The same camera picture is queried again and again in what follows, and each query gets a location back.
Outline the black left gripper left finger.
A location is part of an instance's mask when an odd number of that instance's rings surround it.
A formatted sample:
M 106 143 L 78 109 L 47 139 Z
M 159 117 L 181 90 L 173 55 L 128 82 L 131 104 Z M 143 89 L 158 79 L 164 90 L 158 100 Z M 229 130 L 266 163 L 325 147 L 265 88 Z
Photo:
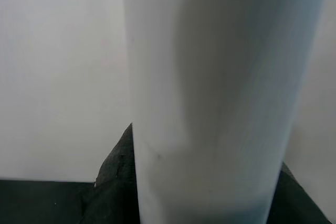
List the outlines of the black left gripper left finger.
M 140 224 L 131 124 L 103 161 L 82 203 L 79 224 Z

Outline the black table cloth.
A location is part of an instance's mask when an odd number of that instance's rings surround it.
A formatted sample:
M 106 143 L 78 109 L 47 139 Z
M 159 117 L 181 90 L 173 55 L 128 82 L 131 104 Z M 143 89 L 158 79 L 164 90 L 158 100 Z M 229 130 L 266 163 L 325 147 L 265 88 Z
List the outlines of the black table cloth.
M 93 183 L 0 180 L 0 224 L 78 224 Z

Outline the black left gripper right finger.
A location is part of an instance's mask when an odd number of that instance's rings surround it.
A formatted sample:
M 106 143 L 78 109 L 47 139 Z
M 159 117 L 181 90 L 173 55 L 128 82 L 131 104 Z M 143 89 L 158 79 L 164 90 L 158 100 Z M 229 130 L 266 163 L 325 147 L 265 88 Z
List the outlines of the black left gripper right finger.
M 267 224 L 332 224 L 283 163 Z

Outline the white plastic table leg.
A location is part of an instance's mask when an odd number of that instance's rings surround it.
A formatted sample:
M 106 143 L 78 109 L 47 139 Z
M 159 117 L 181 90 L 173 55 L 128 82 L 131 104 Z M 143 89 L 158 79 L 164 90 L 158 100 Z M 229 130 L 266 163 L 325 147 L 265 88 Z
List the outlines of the white plastic table leg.
M 124 0 L 141 224 L 265 224 L 323 0 Z

